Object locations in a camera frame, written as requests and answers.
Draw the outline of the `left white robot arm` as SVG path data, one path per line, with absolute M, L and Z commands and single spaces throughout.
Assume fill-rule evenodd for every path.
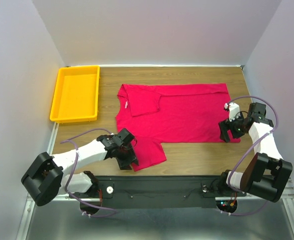
M 136 141 L 135 136 L 123 128 L 117 134 L 108 132 L 64 153 L 50 155 L 45 151 L 35 158 L 21 183 L 39 207 L 63 194 L 84 193 L 93 197 L 98 192 L 93 174 L 89 171 L 76 174 L 75 171 L 111 158 L 116 159 L 121 170 L 130 170 L 132 164 L 139 164 L 132 145 Z

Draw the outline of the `red t shirt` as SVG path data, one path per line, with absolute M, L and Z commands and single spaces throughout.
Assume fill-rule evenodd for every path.
M 220 143 L 218 124 L 229 117 L 224 83 L 122 84 L 117 96 L 117 129 L 126 128 L 137 139 L 136 172 L 166 161 L 162 143 Z

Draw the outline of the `yellow plastic tray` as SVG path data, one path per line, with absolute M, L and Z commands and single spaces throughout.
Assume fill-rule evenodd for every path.
M 58 124 L 97 120 L 100 66 L 59 69 L 49 119 Z

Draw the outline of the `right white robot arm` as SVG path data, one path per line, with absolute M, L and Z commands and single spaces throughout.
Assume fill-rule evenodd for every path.
M 277 202 L 291 176 L 293 166 L 278 151 L 273 121 L 266 117 L 266 105 L 254 102 L 243 116 L 238 104 L 226 103 L 229 116 L 219 122 L 220 138 L 226 143 L 248 134 L 253 142 L 254 157 L 244 172 L 226 170 L 217 182 L 217 191 L 228 195 L 234 190 Z

